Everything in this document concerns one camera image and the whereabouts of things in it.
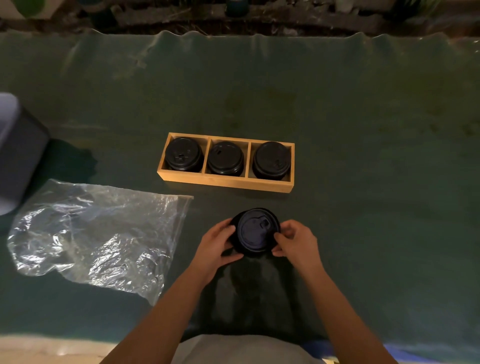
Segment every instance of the gray plastic bin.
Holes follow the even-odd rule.
[[[0,93],[0,215],[20,204],[49,139],[17,97]]]

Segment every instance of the wooden box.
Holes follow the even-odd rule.
[[[198,142],[204,153],[204,165],[200,172],[182,172],[178,170],[172,170],[170,166],[165,162],[165,151],[167,145],[172,139],[186,136],[192,138]],[[219,174],[212,174],[207,166],[208,152],[218,142],[230,141],[237,144],[244,153],[245,157],[245,169],[239,177],[223,176]],[[196,135],[196,134],[181,134],[181,133],[169,133],[165,147],[163,148],[162,158],[158,165],[158,174],[164,181],[173,182],[186,182],[196,184],[209,184],[211,186],[223,186],[223,187],[235,187],[235,188],[247,188],[249,190],[261,190],[261,191],[273,191],[289,193],[293,188],[294,176],[295,176],[295,144],[294,143],[282,143],[288,149],[291,154],[291,168],[290,172],[281,181],[263,180],[257,178],[252,171],[253,154],[257,148],[265,143],[265,140],[255,139],[241,139],[241,138],[226,138],[221,136],[210,135]]]

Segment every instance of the person's right arm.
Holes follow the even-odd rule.
[[[272,253],[286,256],[305,281],[340,363],[395,364],[325,272],[317,238],[310,229],[295,220],[280,226],[282,233],[275,234],[278,245]]]

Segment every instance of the clear plastic bag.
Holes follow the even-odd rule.
[[[8,249],[27,276],[56,269],[154,305],[192,199],[49,180],[15,217]]]

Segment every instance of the black plastic lid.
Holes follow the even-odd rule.
[[[257,178],[281,180],[290,170],[291,156],[286,146],[266,142],[253,155],[253,172]]]
[[[274,233],[280,232],[280,223],[266,208],[243,211],[232,219],[231,224],[236,230],[230,241],[239,253],[255,256],[276,245]]]
[[[207,163],[213,173],[240,176],[243,172],[243,152],[232,142],[219,142],[208,153]]]
[[[198,172],[202,169],[203,159],[200,146],[191,138],[175,138],[165,151],[165,160],[173,170]]]

